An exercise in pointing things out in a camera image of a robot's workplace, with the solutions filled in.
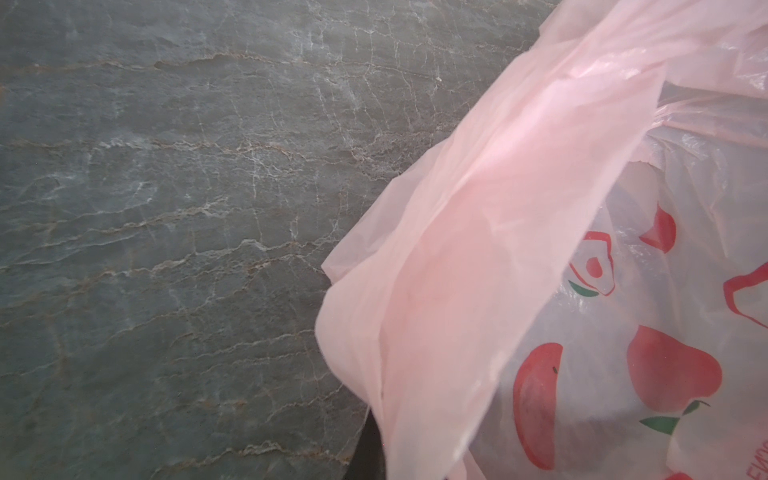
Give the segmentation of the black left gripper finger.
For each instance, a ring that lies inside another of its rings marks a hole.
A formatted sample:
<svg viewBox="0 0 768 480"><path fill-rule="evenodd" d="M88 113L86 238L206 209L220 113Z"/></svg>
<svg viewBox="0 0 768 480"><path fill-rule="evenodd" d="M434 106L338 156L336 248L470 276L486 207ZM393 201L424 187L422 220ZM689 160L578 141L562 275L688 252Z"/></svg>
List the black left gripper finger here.
<svg viewBox="0 0 768 480"><path fill-rule="evenodd" d="M343 480L385 480L386 466L381 433L369 410Z"/></svg>

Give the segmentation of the pink plastic bag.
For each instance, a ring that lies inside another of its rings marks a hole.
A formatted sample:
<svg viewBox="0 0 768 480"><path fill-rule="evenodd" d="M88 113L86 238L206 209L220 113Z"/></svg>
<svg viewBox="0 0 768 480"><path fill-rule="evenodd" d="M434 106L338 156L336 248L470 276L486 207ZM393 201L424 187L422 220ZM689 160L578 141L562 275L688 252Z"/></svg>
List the pink plastic bag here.
<svg viewBox="0 0 768 480"><path fill-rule="evenodd" d="M766 3L561 3L323 268L390 479L765 478Z"/></svg>

